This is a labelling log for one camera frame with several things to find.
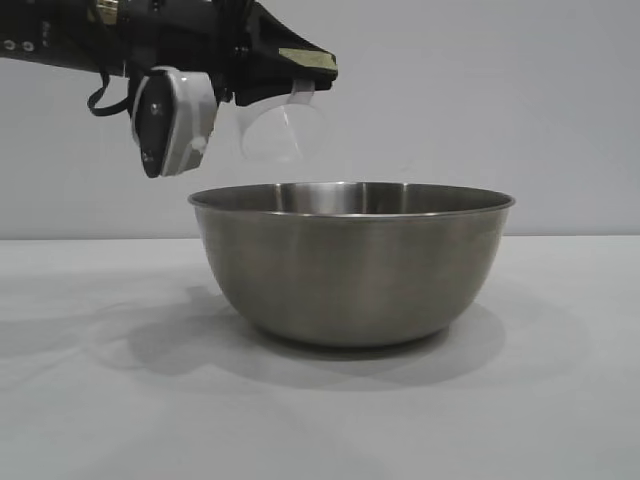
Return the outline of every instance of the cable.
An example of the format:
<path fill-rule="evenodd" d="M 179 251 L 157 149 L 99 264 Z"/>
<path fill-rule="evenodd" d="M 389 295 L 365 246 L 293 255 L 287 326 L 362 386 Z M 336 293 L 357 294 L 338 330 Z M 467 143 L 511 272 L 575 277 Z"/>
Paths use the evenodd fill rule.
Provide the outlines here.
<path fill-rule="evenodd" d="M 102 19 L 102 15 L 98 11 L 96 0 L 85 0 L 85 3 L 87 4 L 89 12 L 91 12 L 91 15 L 93 16 L 96 24 L 98 25 L 98 28 L 101 30 L 105 40 L 107 40 L 107 42 L 114 48 L 114 50 L 117 51 L 119 56 L 122 58 L 122 61 L 126 63 L 126 65 L 130 69 L 136 70 L 137 73 L 145 77 L 150 77 L 152 75 L 163 75 L 163 72 L 158 72 L 150 68 L 146 68 L 133 59 L 129 50 L 120 42 L 118 38 L 116 38 L 112 34 L 112 32 L 105 25 Z M 82 47 L 79 44 L 79 46 L 81 49 L 85 51 L 85 53 L 88 54 L 92 62 L 96 65 L 96 68 L 98 69 L 98 73 L 100 74 L 100 78 L 102 79 L 102 87 L 100 87 L 93 94 L 91 94 L 91 96 L 89 96 L 87 100 L 87 107 L 89 108 L 89 111 L 96 117 L 109 117 L 112 115 L 117 115 L 119 113 L 122 113 L 125 110 L 127 110 L 129 107 L 131 107 L 132 101 L 133 101 L 133 95 L 131 92 L 129 92 L 129 94 L 125 99 L 121 100 L 120 102 L 114 105 L 111 105 L 108 107 L 97 106 L 98 102 L 100 102 L 100 100 L 102 100 L 102 98 L 104 97 L 104 94 L 106 93 L 107 88 L 109 88 L 111 77 L 107 72 L 106 68 L 104 67 L 104 64 L 96 58 L 97 55 L 95 53 L 90 52 L 91 50 L 90 48 L 88 48 L 86 45 Z"/>

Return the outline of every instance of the transparent cup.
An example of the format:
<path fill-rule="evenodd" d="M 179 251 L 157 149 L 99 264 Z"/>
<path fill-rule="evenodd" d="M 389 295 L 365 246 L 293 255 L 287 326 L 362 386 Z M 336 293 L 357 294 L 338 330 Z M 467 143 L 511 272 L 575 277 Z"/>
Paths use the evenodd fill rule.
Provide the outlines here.
<path fill-rule="evenodd" d="M 240 150 L 255 162 L 299 162 L 322 149 L 327 122 L 311 104 L 312 82 L 296 81 L 290 95 L 269 98 L 238 109 Z"/>

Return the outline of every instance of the white wall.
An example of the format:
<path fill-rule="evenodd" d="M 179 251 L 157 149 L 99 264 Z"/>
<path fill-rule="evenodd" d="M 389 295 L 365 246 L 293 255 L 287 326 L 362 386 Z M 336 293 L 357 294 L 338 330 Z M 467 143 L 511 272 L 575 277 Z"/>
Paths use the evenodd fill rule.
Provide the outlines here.
<path fill-rule="evenodd" d="M 338 179 L 503 190 L 511 233 L 640 233 L 638 0 L 265 5 L 338 55 L 320 158 L 239 160 L 227 107 L 205 167 L 147 180 L 126 117 L 86 111 L 96 75 L 3 60 L 0 238 L 196 235 L 193 191 Z"/>

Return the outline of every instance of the white tablecloth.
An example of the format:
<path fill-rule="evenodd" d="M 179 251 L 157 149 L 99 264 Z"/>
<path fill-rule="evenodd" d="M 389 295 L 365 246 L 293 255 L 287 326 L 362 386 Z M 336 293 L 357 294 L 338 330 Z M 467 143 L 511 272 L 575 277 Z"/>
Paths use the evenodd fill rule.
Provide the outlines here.
<path fill-rule="evenodd" d="M 413 349 L 254 332 L 197 240 L 0 243 L 3 480 L 640 478 L 640 238 L 506 238 Z"/>

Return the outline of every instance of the stainless steel bowl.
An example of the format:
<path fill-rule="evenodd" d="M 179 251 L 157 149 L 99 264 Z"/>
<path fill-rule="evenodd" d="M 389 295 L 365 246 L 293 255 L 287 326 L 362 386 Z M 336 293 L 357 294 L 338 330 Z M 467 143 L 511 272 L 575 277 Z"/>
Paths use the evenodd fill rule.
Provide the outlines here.
<path fill-rule="evenodd" d="M 373 347 L 448 326 L 491 268 L 508 195 L 402 183 L 230 187 L 190 197 L 222 292 L 268 332 Z"/>

